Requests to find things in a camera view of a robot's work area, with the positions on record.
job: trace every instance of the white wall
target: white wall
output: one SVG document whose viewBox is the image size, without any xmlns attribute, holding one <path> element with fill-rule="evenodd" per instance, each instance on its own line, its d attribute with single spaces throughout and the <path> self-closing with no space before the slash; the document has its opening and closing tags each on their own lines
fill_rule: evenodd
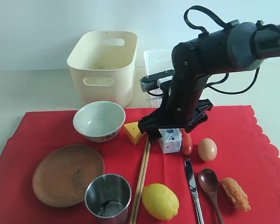
<svg viewBox="0 0 280 224">
<path fill-rule="evenodd" d="M 196 38 L 199 31 L 183 21 L 192 5 L 209 8 L 225 22 L 280 24 L 280 0 L 0 0 L 0 70 L 67 69 L 74 45 L 92 30 L 135 32 L 137 65 L 143 66 L 144 50 Z M 220 28 L 202 13 L 191 15 L 210 32 Z"/>
</svg>

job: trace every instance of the white plastic basket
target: white plastic basket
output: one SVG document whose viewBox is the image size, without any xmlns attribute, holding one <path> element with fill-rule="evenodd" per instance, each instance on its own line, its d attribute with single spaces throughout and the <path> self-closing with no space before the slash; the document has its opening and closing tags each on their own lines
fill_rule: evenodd
<svg viewBox="0 0 280 224">
<path fill-rule="evenodd" d="M 93 31 L 78 41 L 67 64 L 82 102 L 108 100 L 126 107 L 135 82 L 137 35 Z"/>
<path fill-rule="evenodd" d="M 144 51 L 144 61 L 146 67 L 146 75 L 173 69 L 171 61 L 171 49 L 147 50 Z M 152 90 L 153 94 L 162 94 L 160 89 Z M 162 99 L 149 95 L 152 107 L 159 107 Z"/>
</svg>

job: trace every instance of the small white carton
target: small white carton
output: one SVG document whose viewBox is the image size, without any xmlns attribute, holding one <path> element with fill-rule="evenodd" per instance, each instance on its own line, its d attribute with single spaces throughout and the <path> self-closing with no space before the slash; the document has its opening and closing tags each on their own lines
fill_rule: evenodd
<svg viewBox="0 0 280 224">
<path fill-rule="evenodd" d="M 162 138 L 159 138 L 159 144 L 162 152 L 176 153 L 180 152 L 182 144 L 182 133 L 179 128 L 159 129 Z"/>
</svg>

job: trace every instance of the white bowl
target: white bowl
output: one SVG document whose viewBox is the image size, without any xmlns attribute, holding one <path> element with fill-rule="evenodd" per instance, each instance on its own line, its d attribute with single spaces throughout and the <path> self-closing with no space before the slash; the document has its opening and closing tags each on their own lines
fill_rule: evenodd
<svg viewBox="0 0 280 224">
<path fill-rule="evenodd" d="M 83 106 L 73 119 L 77 132 L 93 142 L 113 139 L 126 120 L 125 110 L 111 101 L 96 101 Z"/>
</svg>

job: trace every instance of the cheese wedge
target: cheese wedge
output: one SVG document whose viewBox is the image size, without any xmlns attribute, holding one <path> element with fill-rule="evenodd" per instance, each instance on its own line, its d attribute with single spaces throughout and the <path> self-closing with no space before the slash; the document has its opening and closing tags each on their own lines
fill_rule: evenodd
<svg viewBox="0 0 280 224">
<path fill-rule="evenodd" d="M 137 145 L 138 142 L 142 139 L 142 137 L 146 134 L 141 134 L 138 128 L 138 121 L 124 124 L 124 130 L 126 136 L 134 145 Z"/>
</svg>

